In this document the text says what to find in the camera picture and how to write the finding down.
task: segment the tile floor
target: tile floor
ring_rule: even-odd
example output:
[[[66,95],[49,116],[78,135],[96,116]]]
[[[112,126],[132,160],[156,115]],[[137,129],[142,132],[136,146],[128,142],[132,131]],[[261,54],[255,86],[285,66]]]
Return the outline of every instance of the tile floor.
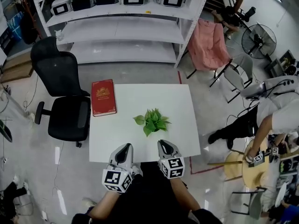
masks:
[[[229,48],[232,55],[242,51],[239,45]],[[156,63],[105,63],[79,66],[79,79],[81,88],[90,92],[91,82],[113,79],[116,84],[127,83],[165,83],[178,84],[178,71],[169,64]],[[244,198],[240,196],[231,197],[232,191],[246,190],[242,180],[224,182],[225,175],[223,168],[212,171],[196,172],[211,168],[209,161],[223,161],[228,154],[226,143],[223,140],[207,145],[208,134],[226,125],[230,114],[237,115],[249,103],[242,101],[241,97],[236,98],[231,104],[227,104],[228,98],[233,96],[228,81],[222,77],[212,88],[212,72],[196,72],[189,80],[186,76],[193,71],[190,57],[186,55],[178,67],[182,77],[182,83],[189,84],[192,94],[192,101],[196,114],[201,155],[194,156],[192,160],[192,170],[190,159],[185,159],[186,171],[183,178],[188,185],[189,191],[198,200],[200,205],[213,212],[223,223],[265,223],[260,219],[255,221],[247,216],[230,213],[230,208],[244,210],[240,208]],[[266,79],[265,74],[258,65],[254,68],[254,73],[258,80]],[[22,105],[24,100],[30,101],[36,85],[37,74],[31,78],[10,82],[12,97]],[[37,82],[35,97],[28,107],[28,111],[35,112],[40,101],[45,102],[45,109],[50,109],[55,98],[51,97],[40,79]],[[41,124],[21,125],[17,120],[8,120],[7,126],[13,134],[13,143],[4,141],[5,157],[8,158],[4,170],[0,170],[0,186],[5,188],[13,179],[14,174],[20,176],[21,181],[27,180],[31,189],[31,199],[27,196],[20,199],[22,205],[32,201],[31,205],[26,205],[18,209],[22,215],[20,224],[40,224],[41,211],[48,214],[50,222],[56,224],[67,224],[72,217],[85,211],[81,204],[83,197],[93,198],[99,201],[105,188],[101,185],[102,170],[106,167],[104,163],[89,162],[88,139],[83,142],[82,148],[76,148],[73,142],[62,142],[50,137],[47,133],[49,118],[43,117]],[[244,150],[249,140],[235,140],[234,149]],[[55,147],[63,148],[60,165],[57,169],[55,165]],[[271,191],[275,191],[275,177],[277,176],[277,163],[271,165],[267,185]],[[63,193],[67,215],[64,215],[59,206],[56,189]],[[265,208],[273,201],[273,193],[268,191],[264,199]]]

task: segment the potted plant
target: potted plant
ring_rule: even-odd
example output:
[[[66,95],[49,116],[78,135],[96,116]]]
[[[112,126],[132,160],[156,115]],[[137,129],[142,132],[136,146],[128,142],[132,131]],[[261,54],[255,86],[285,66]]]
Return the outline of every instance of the potted plant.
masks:
[[[145,116],[138,115],[133,118],[138,125],[143,125],[143,131],[148,137],[151,132],[157,132],[158,130],[167,131],[167,124],[171,124],[168,120],[168,117],[162,116],[158,109],[147,110]]]

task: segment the chair headrest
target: chair headrest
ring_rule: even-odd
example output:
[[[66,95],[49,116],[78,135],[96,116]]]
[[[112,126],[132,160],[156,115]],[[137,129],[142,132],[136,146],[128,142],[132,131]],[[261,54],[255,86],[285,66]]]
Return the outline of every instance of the chair headrest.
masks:
[[[30,56],[33,62],[61,56],[56,46],[56,37],[49,36],[35,43],[32,47]]]

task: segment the white wall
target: white wall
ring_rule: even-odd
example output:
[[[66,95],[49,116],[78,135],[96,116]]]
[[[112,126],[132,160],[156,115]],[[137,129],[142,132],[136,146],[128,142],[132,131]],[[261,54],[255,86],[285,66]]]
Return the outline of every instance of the white wall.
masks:
[[[249,26],[259,22],[275,33],[277,46],[272,59],[280,58],[289,49],[299,60],[299,8],[286,5],[286,11],[282,5],[276,0],[244,0],[241,8],[246,12],[251,7],[256,8],[256,14],[247,23]]]

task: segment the book cover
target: book cover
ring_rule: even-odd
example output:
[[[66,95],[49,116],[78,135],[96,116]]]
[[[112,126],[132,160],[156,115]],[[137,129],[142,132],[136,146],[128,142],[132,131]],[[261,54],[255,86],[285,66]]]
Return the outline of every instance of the book cover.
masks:
[[[93,82],[92,109],[93,116],[116,113],[114,84],[111,79]]]

